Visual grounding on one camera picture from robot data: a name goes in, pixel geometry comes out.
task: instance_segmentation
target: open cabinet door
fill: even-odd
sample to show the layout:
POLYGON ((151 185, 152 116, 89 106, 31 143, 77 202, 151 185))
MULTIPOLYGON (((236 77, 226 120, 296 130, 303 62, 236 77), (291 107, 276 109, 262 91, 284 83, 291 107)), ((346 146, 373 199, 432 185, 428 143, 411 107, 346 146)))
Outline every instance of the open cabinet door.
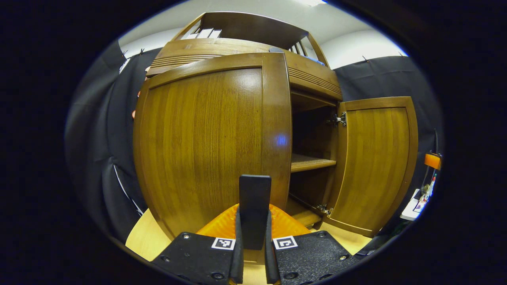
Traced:
POLYGON ((134 162, 169 237, 196 232, 239 202, 242 174, 272 178, 285 209, 291 103, 283 53, 222 56, 150 78, 137 103, 134 162))
POLYGON ((417 159, 417 121, 410 97, 340 103, 334 191, 324 221, 373 237, 405 196, 417 159))

